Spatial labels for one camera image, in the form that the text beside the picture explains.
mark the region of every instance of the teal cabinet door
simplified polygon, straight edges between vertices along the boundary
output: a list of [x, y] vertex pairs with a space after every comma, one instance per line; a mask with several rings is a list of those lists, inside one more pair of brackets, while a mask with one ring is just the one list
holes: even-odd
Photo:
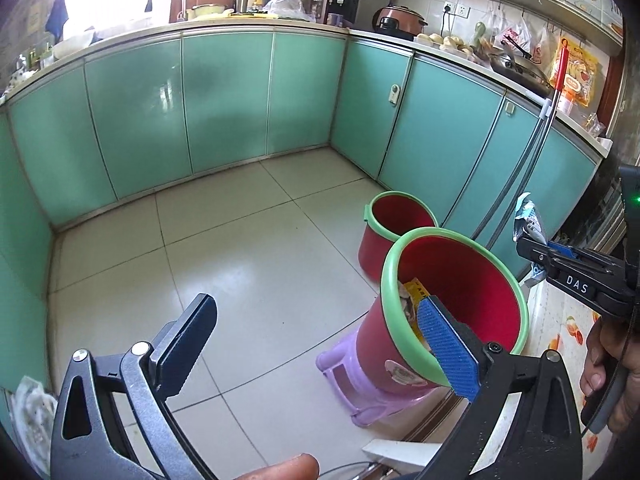
[[444, 221], [478, 160], [501, 100], [497, 91], [416, 60], [380, 181], [417, 196]]
[[404, 79], [408, 54], [350, 43], [338, 94], [331, 145], [377, 178], [391, 136], [393, 85]]
[[[515, 168], [536, 120], [533, 113], [505, 99], [482, 157], [449, 217], [443, 222], [444, 228], [465, 236], [473, 234]], [[504, 213], [507, 202], [503, 200], [496, 213], [498, 216]]]
[[0, 290], [0, 386], [14, 392], [28, 375], [48, 388], [47, 309], [1, 254]]
[[266, 154], [273, 34], [183, 39], [184, 108], [194, 173]]
[[[582, 196], [587, 184], [591, 181], [596, 163], [585, 155], [556, 129], [549, 131], [540, 159], [534, 168], [526, 191], [531, 193], [530, 199], [542, 218], [548, 237], [553, 237], [569, 213]], [[507, 195], [500, 208], [500, 216], [508, 206], [516, 184]], [[485, 245], [499, 222], [498, 214], [478, 237], [478, 243]], [[524, 275], [529, 269], [529, 262], [518, 256], [513, 242], [513, 220], [500, 233], [492, 248], [495, 254], [516, 277]]]
[[50, 247], [49, 223], [20, 168], [7, 118], [0, 114], [0, 254], [38, 298], [47, 285]]
[[115, 202], [81, 66], [18, 95], [9, 112], [24, 169], [52, 224]]
[[180, 40], [86, 64], [95, 130], [118, 198], [191, 174]]
[[344, 45], [343, 38], [275, 35], [268, 154], [329, 141]]

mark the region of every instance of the stool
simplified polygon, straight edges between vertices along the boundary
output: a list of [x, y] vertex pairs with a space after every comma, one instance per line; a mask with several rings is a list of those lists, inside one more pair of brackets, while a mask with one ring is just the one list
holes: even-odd
[[413, 395], [399, 395], [376, 388], [360, 368], [356, 355], [358, 330], [349, 334], [327, 352], [316, 358], [316, 366], [327, 378], [340, 402], [349, 410], [351, 421], [361, 428], [384, 416], [417, 404], [426, 393], [423, 388]]

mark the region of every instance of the red bucket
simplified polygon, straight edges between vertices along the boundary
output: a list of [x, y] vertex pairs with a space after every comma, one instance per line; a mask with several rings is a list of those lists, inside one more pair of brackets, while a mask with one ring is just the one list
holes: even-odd
[[416, 337], [398, 295], [398, 281], [418, 278], [483, 343], [520, 353], [529, 311], [518, 282], [493, 254], [465, 236], [440, 228], [416, 229], [389, 251], [380, 296], [358, 329], [362, 371], [380, 390], [410, 394], [431, 383], [449, 385], [436, 358]]
[[424, 202], [400, 191], [380, 193], [364, 206], [367, 223], [358, 261], [373, 282], [379, 283], [386, 254], [399, 237], [418, 227], [438, 227], [438, 221]]

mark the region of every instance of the screw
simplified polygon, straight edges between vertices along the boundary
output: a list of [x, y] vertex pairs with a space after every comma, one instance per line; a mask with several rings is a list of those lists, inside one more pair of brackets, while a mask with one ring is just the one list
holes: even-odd
[[557, 363], [560, 360], [560, 354], [555, 350], [549, 350], [546, 353], [546, 358], [549, 359], [552, 363]]
[[76, 350], [74, 352], [74, 361], [76, 363], [79, 363], [80, 361], [84, 361], [84, 359], [86, 359], [88, 355], [89, 355], [89, 352], [87, 352], [84, 348]]
[[131, 347], [131, 353], [133, 355], [144, 355], [149, 350], [149, 343], [146, 341], [140, 341]]

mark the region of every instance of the electrical outlet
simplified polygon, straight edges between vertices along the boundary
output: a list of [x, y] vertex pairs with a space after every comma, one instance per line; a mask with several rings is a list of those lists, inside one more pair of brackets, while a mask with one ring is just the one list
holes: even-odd
[[460, 16], [461, 18], [469, 17], [469, 8], [466, 5], [456, 5], [456, 16]]

